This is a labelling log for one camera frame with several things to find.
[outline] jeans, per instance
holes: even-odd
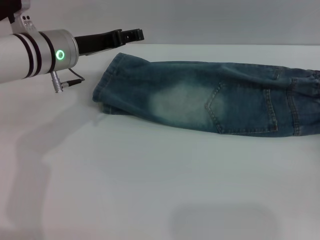
[[[253,137],[320,133],[320,71],[243,63],[149,62],[119,53],[93,92],[112,115]]]

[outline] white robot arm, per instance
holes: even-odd
[[[60,93],[68,84],[60,82],[57,71],[74,67],[79,56],[144,40],[141,29],[78,37],[63,29],[37,31],[30,16],[23,14],[29,8],[30,0],[1,0],[0,21],[8,17],[13,34],[0,37],[0,83],[50,73]]]

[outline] denim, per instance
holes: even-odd
[[[253,137],[320,133],[320,71],[244,63],[149,62],[119,53],[93,92],[102,111]]]

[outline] cable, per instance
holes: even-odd
[[[68,69],[69,69],[70,72],[72,72],[72,73],[73,73],[74,75],[76,75],[78,78],[80,78],[81,81],[84,81],[84,80],[85,80],[84,77],[80,76],[78,73],[76,73],[75,71],[73,71],[71,68],[68,68]]]
[[[69,69],[70,72],[72,72],[74,75],[76,75],[79,79],[62,82],[61,85],[62,85],[63,88],[67,88],[67,87],[71,87],[73,85],[80,84],[85,80],[85,78],[83,76],[79,75],[78,73],[73,71],[71,68],[68,68],[68,69]]]

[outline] green led ring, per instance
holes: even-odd
[[[57,58],[58,60],[62,60],[62,59],[65,58],[65,52],[62,51],[62,50],[58,50],[58,51],[56,51],[55,56],[56,56],[56,58]]]

